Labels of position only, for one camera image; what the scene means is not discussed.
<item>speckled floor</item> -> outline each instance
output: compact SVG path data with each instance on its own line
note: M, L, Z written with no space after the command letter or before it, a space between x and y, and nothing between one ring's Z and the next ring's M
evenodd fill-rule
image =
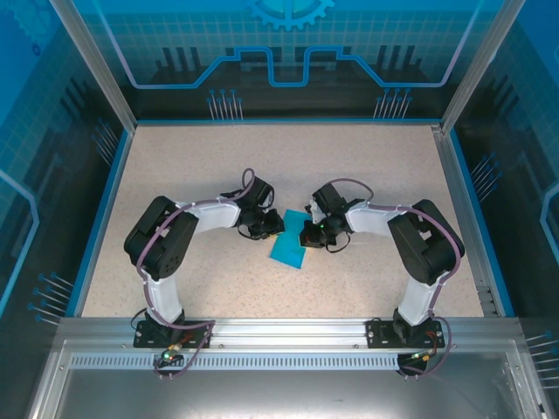
M434 201L458 229L430 127L278 125L142 127L126 163L84 317L129 317L145 306L124 239L159 195L192 202L239 188L247 166L276 190L274 206L303 210L336 177L368 183L375 202ZM341 185L348 198L362 190ZM390 238L354 234L339 254L307 250L301 270L269 258L273 240L235 229L196 236L178 271L190 317L354 318L391 316L408 275ZM445 316L481 316L472 272L462 267L437 304Z

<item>blue cloth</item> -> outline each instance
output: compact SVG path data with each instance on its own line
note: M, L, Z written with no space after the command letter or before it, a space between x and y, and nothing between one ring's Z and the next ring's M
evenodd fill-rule
M288 209L283 217L286 230L276 238L270 258L300 269L306 249L299 244L299 234L303 231L305 220L310 219L307 213Z

